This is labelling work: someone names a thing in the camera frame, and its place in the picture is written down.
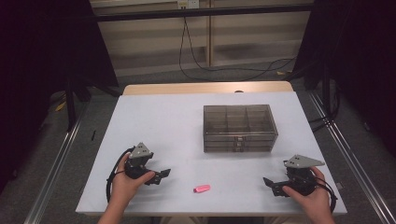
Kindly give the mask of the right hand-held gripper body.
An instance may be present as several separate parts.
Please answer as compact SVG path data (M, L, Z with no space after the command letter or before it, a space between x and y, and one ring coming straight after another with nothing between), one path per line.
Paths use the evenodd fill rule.
M292 156L289 160L284 161L287 169L286 175L290 180L288 186L304 196L311 194L315 190L317 182L310 168L324 164L324 161L303 155L296 154Z

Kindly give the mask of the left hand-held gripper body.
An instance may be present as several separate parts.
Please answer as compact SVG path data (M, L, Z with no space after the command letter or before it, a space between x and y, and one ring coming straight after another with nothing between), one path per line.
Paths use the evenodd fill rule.
M149 171L146 168L146 163L153 157L151 152L143 143L139 143L132 148L124 164L124 171L127 176L132 179L137 179Z

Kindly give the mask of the smoky transparent drawer organizer box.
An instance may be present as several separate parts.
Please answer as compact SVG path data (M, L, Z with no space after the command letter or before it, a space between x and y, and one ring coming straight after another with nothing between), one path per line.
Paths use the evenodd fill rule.
M204 147L273 147L278 137L269 105L205 105Z

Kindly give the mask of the person's right hand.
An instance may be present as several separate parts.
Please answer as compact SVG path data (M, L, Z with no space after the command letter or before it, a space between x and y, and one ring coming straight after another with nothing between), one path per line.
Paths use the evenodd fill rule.
M321 187L304 196L294 189L284 186L282 188L295 202L297 202L312 220L320 220L321 218L332 215L330 209L329 194L326 189Z

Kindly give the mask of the person's left hand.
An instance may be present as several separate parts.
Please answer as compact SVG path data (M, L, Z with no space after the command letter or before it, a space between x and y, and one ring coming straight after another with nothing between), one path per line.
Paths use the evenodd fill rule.
M136 195L138 188L155 176L154 172L149 171L137 179L130 178L124 172L124 164L128 158L129 154L121 158L112 181L110 201L116 205L128 204Z

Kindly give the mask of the white table mat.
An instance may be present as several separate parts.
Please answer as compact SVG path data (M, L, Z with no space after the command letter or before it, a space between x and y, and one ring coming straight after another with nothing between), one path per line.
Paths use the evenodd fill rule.
M278 137L272 151L204 152L205 105L269 105ZM147 167L170 169L159 185L143 186L126 212L149 217L296 216L300 206L276 197L263 177L286 180L283 164L296 154L323 155L293 91L121 96L77 206L89 216L107 206L106 180L121 153L144 143L154 153ZM211 189L194 193L193 189Z

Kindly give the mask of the black stand leg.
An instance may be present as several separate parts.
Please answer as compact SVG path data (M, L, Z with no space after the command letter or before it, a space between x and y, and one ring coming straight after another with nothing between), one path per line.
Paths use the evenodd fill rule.
M72 87L72 81L68 77L65 82L65 96L66 96L66 106L67 106L67 116L68 116L68 127L67 131L71 132L76 123L76 111L74 104L74 93Z
M330 75L326 64L323 65L322 72L322 103L327 116L331 114L330 103Z

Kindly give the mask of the black curtain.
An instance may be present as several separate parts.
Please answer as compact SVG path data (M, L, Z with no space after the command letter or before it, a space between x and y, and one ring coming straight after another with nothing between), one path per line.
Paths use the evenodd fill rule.
M90 0L0 0L0 193L32 148L50 97L119 85Z
M327 70L396 158L396 0L313 0L294 68Z

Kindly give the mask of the black horizontal bar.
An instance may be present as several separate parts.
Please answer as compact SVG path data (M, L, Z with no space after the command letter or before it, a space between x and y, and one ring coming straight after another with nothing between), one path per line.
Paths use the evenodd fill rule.
M204 16L225 16L242 14L261 14L261 13L283 13L311 11L314 4L296 5L273 5L260 7L213 7L195 9L174 9L159 11L129 12L118 14L103 14L92 17L94 21L136 21L136 20L157 20L171 18L188 18Z

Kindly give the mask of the metal floor rail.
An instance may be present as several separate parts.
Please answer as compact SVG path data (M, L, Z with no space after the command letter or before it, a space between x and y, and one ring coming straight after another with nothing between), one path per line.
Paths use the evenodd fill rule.
M337 145L338 149L343 155L346 163L349 166L349 169L355 176L366 198L370 202L371 206L374 208L381 223L396 224L396 216L392 214L385 199L380 194L380 192L375 187L370 177L363 169L361 163L359 162L358 158L355 156L349 143L343 136L342 132L339 130L336 123L334 121L330 121L329 119L325 118L326 113L325 113L324 105L321 99L319 98L319 96L314 91L310 91L308 94L316 110L318 111L320 117L324 119L325 127L331 134L332 139L334 140L335 144Z
M70 148L75 142L81 120L85 116L89 105L90 103L82 104L81 109L78 112L77 121L72 126L71 130L66 132L65 138L55 158L55 161L52 164L46 180L39 191L38 196L35 198L35 202L32 205L23 224L40 224L40 221L50 201L50 197L54 191L56 182L59 179L59 175L64 167L64 163L67 159Z

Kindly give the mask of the wall power socket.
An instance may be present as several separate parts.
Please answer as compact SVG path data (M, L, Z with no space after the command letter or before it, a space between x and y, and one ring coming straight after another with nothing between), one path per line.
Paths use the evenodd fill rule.
M200 7L199 0L177 0L177 7L179 9L195 9Z

